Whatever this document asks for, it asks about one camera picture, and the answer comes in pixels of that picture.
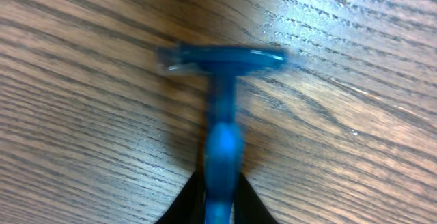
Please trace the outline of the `blue disposable razor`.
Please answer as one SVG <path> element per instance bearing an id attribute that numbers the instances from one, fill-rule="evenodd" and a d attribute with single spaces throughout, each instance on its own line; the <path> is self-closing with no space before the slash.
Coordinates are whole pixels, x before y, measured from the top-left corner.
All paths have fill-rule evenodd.
<path id="1" fill-rule="evenodd" d="M 160 47 L 157 56 L 168 72 L 197 72 L 210 77 L 203 168 L 196 170 L 203 173 L 206 187 L 204 224 L 234 223 L 234 198 L 244 154 L 241 129 L 236 123 L 237 78 L 259 70 L 280 69 L 287 62 L 287 51 L 183 44 Z"/>

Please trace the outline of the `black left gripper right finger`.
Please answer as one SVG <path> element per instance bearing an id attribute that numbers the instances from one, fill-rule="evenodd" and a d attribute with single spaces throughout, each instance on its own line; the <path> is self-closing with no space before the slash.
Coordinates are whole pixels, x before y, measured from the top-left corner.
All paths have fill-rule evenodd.
<path id="1" fill-rule="evenodd" d="M 234 223 L 279 224 L 242 173 L 234 198 Z"/>

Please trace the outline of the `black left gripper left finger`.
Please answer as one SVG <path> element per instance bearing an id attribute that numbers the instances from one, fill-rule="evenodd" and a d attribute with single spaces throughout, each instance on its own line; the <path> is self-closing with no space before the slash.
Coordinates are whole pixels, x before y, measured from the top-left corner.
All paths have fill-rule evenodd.
<path id="1" fill-rule="evenodd" d="M 195 171 L 156 224 L 204 224 L 205 196 L 204 175 Z"/>

